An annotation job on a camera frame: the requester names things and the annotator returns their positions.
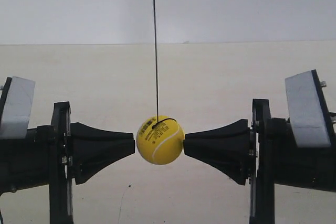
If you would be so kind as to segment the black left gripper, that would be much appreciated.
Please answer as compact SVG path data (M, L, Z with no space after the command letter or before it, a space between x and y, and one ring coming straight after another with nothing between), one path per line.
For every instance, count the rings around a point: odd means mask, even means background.
M49 125L29 129L24 139L1 142L1 194L48 185L50 223L74 220L72 156L74 179L80 185L135 153L133 133L71 123L70 114L68 101L56 102Z

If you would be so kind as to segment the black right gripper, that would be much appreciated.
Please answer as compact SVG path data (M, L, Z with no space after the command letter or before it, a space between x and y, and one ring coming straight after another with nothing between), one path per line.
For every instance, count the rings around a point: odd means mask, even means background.
M275 222L275 185L335 192L335 132L331 147L299 148L289 119L273 118L267 99L252 102L249 223ZM187 133L185 155L245 185L249 159L247 119Z

